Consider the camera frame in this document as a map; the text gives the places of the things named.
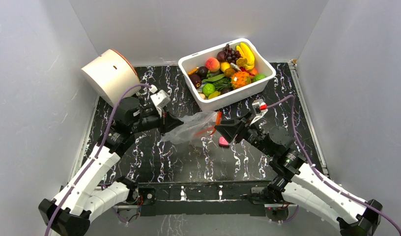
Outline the orange toy pineapple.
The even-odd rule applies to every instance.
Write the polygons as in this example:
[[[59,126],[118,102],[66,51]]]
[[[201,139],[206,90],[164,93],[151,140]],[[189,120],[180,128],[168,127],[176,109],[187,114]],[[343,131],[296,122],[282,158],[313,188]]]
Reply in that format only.
[[[239,89],[251,83],[252,76],[244,71],[238,71],[231,76],[231,85],[233,89]]]

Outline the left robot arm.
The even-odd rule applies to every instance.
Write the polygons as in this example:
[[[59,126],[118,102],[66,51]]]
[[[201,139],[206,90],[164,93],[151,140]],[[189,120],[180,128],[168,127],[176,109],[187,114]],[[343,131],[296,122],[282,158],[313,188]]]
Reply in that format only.
[[[135,134],[158,129],[165,134],[183,124],[167,111],[168,95],[158,92],[151,102],[140,105],[135,97],[123,98],[114,105],[105,133],[97,141],[92,154],[67,185],[53,199],[43,199],[38,206],[47,228],[61,236],[83,236],[91,222],[118,203],[142,204],[139,185],[120,177],[101,192],[94,194],[106,172],[135,143]]]

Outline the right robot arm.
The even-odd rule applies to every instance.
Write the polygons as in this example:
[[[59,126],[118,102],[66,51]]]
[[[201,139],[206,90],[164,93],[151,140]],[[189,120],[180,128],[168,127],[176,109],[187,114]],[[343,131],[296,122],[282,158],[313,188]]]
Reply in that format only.
[[[382,204],[345,191],[327,177],[318,178],[282,127],[263,131],[246,118],[224,121],[215,129],[228,142],[246,141],[270,157],[276,177],[265,189],[252,190],[251,201],[293,203],[329,222],[343,236],[372,236],[381,219]]]

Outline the clear zip top bag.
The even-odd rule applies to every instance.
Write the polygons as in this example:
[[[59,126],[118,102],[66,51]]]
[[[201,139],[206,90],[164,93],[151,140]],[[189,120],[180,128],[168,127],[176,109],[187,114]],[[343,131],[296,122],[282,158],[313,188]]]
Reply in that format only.
[[[221,116],[221,112],[206,111],[179,118],[183,124],[165,133],[160,142],[171,142],[177,145],[211,135],[215,125],[221,120]]]

